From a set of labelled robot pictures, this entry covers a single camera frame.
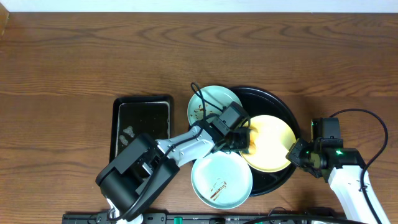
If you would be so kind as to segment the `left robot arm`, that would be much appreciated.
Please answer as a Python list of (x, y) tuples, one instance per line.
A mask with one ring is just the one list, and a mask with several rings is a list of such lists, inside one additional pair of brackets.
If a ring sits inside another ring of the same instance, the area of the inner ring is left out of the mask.
[(188, 162), (222, 151), (247, 149), (247, 120), (231, 125), (216, 118), (197, 121), (189, 131), (171, 139), (140, 134), (96, 177), (110, 205), (111, 223), (131, 222), (160, 195)]

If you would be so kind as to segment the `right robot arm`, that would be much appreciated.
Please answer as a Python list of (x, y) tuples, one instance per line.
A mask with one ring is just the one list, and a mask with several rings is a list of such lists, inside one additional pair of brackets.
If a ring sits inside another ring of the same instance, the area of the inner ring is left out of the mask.
[(343, 140), (298, 139), (286, 155), (296, 167), (322, 178), (338, 197), (349, 220), (362, 223), (389, 223), (373, 187), (359, 151), (344, 148)]

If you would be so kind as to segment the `yellow plate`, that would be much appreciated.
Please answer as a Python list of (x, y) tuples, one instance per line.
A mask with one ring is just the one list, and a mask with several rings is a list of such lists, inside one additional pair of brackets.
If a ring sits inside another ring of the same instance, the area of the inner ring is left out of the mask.
[(285, 169), (291, 164), (285, 157), (296, 142), (296, 137), (285, 121), (271, 115), (259, 115), (246, 124), (259, 131), (255, 141), (257, 152), (254, 155), (240, 153), (249, 166), (270, 173)]

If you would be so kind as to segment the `green yellow sponge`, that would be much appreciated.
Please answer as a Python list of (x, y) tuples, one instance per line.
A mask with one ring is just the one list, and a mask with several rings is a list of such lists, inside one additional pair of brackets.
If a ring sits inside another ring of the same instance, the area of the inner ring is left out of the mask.
[(243, 151), (243, 153), (254, 155), (257, 152), (257, 146), (255, 141), (259, 136), (259, 131), (257, 128), (251, 127), (248, 124), (245, 124), (244, 128), (249, 130), (249, 145), (248, 148)]

